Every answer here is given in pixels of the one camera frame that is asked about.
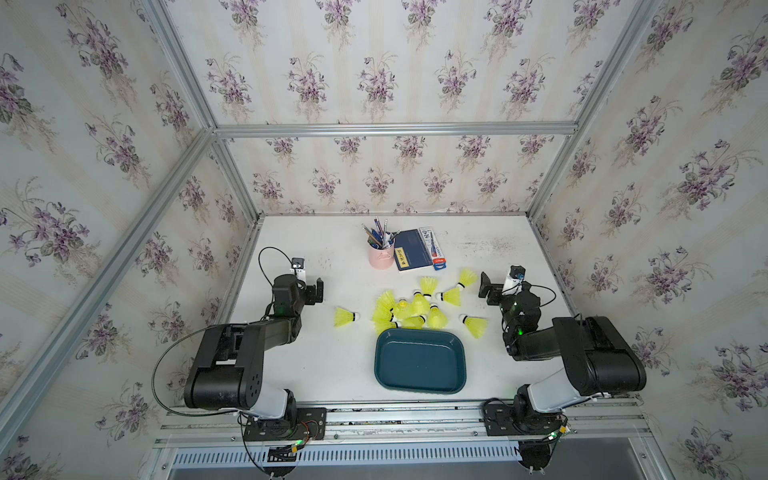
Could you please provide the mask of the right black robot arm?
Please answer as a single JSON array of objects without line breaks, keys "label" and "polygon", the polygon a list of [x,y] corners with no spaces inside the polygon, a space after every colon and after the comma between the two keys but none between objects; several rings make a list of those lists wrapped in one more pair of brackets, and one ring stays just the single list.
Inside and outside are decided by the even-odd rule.
[{"label": "right black robot arm", "polygon": [[647,374],[642,361],[611,320],[596,317],[555,317],[541,329],[543,303],[525,280],[525,268],[510,267],[502,283],[480,275],[478,297],[501,313],[502,340],[514,360],[562,360],[563,367],[547,378],[518,389],[512,408],[518,419],[556,414],[597,394],[643,390]]}]

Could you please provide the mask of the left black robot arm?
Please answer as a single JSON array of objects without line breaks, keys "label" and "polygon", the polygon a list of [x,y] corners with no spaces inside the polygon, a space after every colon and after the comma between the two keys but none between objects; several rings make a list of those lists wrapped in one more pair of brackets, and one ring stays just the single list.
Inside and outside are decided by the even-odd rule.
[{"label": "left black robot arm", "polygon": [[308,285],[294,274],[283,274],[273,282],[272,301],[262,319],[208,328],[186,382],[185,405],[214,413],[235,411],[259,420],[286,417],[295,400],[290,391],[266,383],[265,353],[293,343],[302,328],[303,309],[323,300],[322,279]]}]

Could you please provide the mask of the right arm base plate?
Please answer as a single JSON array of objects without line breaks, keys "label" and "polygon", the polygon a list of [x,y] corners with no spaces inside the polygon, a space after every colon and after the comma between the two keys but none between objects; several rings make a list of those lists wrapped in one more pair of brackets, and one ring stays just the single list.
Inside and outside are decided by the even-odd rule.
[{"label": "right arm base plate", "polygon": [[562,413],[540,413],[525,400],[506,403],[498,398],[481,406],[488,436],[533,436],[555,438],[565,432],[567,417]]}]

